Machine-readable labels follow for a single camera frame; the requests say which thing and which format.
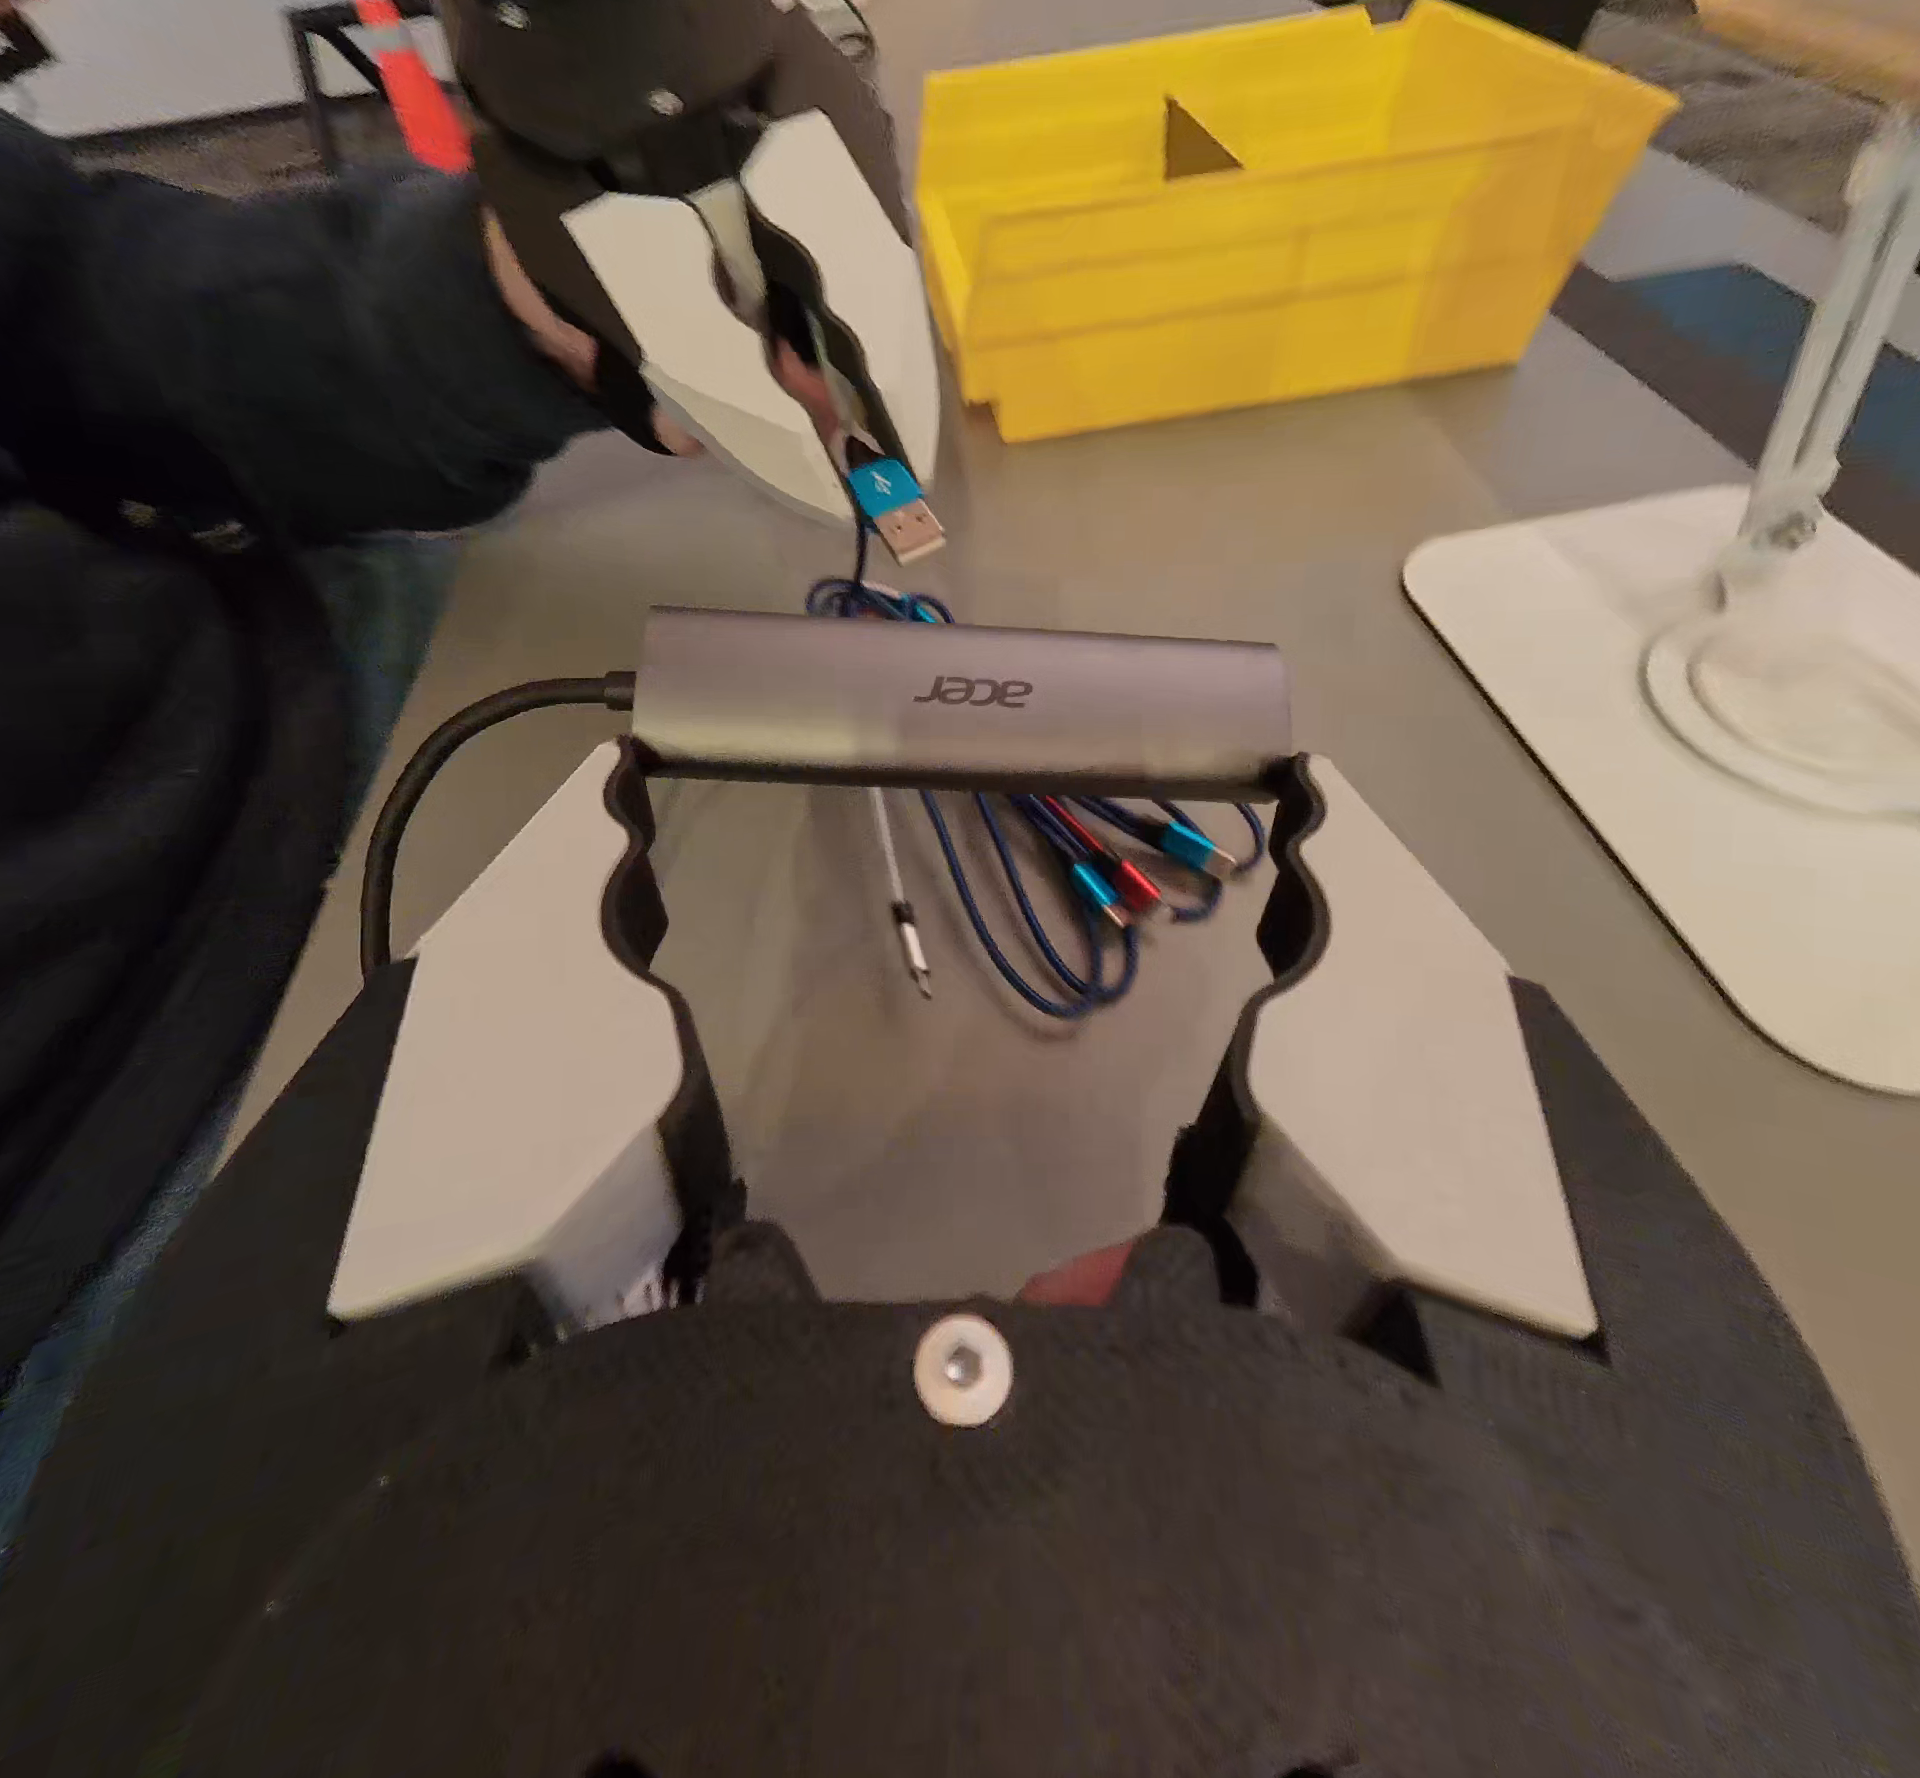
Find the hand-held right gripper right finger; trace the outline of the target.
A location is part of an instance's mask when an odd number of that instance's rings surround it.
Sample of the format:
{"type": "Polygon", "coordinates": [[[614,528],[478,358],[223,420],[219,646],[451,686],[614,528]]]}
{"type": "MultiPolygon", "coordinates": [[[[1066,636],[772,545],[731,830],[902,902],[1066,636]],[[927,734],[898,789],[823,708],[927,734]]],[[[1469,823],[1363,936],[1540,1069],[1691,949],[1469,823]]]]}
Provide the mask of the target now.
{"type": "Polygon", "coordinates": [[[1597,1302],[1503,956],[1325,759],[1287,761],[1242,1010],[1164,1221],[1232,1306],[1364,1326],[1414,1290],[1582,1342],[1597,1302]]]}

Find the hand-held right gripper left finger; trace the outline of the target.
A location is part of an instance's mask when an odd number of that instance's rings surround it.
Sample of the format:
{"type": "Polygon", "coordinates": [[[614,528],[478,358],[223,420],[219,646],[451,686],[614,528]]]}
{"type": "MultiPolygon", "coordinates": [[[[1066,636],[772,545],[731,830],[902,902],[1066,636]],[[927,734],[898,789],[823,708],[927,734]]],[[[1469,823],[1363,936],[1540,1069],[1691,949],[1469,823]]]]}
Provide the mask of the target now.
{"type": "Polygon", "coordinates": [[[597,747],[405,959],[327,1293],[359,1326],[518,1280],[564,1332],[688,1306],[743,1191],[684,997],[649,786],[597,747]]]}

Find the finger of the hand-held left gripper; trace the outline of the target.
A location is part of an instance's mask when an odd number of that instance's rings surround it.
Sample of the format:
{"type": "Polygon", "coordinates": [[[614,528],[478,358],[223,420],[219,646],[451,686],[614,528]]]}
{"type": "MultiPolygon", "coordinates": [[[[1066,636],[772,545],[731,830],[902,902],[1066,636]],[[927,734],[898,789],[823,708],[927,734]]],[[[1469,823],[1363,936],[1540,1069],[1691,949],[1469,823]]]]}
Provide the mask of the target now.
{"type": "Polygon", "coordinates": [[[854,446],[853,470],[841,470],[833,431],[780,375],[741,193],[602,193],[566,208],[560,225],[616,325],[602,363],[625,344],[641,391],[709,456],[814,521],[885,498],[885,461],[854,446]]]}
{"type": "Polygon", "coordinates": [[[770,121],[740,188],[775,338],[833,401],[830,456],[853,470],[864,446],[930,487],[943,386],[910,235],[823,111],[770,121]]]}

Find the grey usb hub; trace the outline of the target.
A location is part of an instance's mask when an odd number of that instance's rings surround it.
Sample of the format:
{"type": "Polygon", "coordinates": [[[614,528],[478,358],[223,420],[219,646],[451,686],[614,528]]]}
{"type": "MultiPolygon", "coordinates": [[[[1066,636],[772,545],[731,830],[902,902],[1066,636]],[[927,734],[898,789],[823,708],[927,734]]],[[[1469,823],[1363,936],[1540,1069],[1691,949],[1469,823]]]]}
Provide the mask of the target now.
{"type": "Polygon", "coordinates": [[[1224,804],[1296,752],[1262,643],[666,606],[632,739],[657,779],[1224,804]]]}

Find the yellow plastic bin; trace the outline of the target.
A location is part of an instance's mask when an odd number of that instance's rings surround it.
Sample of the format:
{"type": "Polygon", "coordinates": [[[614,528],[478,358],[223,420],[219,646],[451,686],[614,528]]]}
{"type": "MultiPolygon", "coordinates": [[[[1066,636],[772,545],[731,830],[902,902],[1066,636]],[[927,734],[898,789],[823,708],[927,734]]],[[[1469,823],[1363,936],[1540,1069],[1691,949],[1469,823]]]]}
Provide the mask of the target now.
{"type": "Polygon", "coordinates": [[[1008,445],[1510,366],[1676,109],[1444,0],[946,69],[930,309],[1008,445]]]}

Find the person's left forearm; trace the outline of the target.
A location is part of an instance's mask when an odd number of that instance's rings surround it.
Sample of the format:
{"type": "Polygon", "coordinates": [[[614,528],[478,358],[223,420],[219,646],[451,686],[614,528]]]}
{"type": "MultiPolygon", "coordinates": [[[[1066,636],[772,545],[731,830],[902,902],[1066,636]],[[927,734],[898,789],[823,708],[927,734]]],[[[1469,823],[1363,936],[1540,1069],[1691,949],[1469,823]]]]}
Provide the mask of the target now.
{"type": "Polygon", "coordinates": [[[3,495],[188,537],[446,535],[606,429],[509,307],[470,174],[230,201],[1,132],[3,495]]]}

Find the person's left hand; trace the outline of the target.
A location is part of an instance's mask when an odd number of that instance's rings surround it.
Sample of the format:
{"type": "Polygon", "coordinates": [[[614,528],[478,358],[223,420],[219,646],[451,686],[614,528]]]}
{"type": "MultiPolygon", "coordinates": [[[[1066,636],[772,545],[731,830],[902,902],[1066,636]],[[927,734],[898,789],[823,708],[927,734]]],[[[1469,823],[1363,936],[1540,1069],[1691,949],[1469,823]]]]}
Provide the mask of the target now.
{"type": "Polygon", "coordinates": [[[636,423],[613,416],[599,388],[599,340],[554,309],[535,279],[527,275],[490,208],[480,210],[478,221],[486,263],[499,299],[535,351],[588,397],[597,416],[656,455],[684,461],[705,456],[707,446],[656,405],[649,405],[636,423]]]}

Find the orange traffic cone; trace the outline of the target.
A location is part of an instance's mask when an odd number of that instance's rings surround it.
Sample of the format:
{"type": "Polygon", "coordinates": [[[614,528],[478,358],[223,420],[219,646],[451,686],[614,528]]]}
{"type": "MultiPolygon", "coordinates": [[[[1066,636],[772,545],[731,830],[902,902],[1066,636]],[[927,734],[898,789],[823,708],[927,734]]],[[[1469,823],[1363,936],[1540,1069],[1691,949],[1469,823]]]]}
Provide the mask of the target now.
{"type": "Polygon", "coordinates": [[[468,127],[419,56],[398,0],[350,0],[371,46],[375,81],[402,142],[422,167],[463,174],[472,167],[468,127]]]}

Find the black tv stand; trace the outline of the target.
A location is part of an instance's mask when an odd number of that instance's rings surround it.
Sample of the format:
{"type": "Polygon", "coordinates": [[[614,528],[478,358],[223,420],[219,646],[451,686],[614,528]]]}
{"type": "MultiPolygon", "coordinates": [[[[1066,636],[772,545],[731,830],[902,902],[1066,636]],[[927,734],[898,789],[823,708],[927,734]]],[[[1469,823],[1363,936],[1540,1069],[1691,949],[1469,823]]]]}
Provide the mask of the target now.
{"type": "Polygon", "coordinates": [[[379,71],[371,54],[357,39],[357,9],[349,0],[327,0],[323,5],[290,7],[283,11],[283,27],[293,56],[293,74],[300,95],[300,111],[311,139],[311,147],[325,176],[335,179],[346,168],[345,142],[338,132],[342,104],[376,104],[383,115],[391,115],[379,71]],[[357,90],[346,99],[327,95],[323,84],[321,56],[331,54],[357,81],[357,90]]]}

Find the person's jeans leg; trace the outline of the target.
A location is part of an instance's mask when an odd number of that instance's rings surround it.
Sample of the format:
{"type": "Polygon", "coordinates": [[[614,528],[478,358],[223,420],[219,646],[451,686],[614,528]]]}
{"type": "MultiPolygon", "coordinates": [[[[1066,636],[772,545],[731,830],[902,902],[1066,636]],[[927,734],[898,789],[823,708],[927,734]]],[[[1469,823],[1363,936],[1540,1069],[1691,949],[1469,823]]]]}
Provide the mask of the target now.
{"type": "MultiPolygon", "coordinates": [[[[457,560],[453,544],[416,538],[342,545],[305,560],[349,675],[349,779],[321,894],[338,874],[375,768],[418,682],[457,560]]],[[[132,1229],[10,1375],[1,1417],[3,1561],[13,1559],[34,1480],[88,1368],[228,1153],[262,1045],[265,1039],[255,1037],[193,1140],[165,1166],[132,1229]]]]}

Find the white stand base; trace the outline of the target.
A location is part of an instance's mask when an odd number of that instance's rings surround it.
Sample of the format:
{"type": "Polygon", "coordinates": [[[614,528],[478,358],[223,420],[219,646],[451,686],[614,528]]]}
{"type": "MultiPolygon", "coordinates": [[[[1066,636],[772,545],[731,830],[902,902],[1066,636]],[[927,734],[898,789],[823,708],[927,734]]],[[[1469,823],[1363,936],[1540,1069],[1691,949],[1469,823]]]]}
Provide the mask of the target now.
{"type": "Polygon", "coordinates": [[[1419,545],[1407,601],[1730,1005],[1787,1056],[1917,1093],[1916,573],[1827,518],[1714,610],[1740,483],[1419,545]]]}

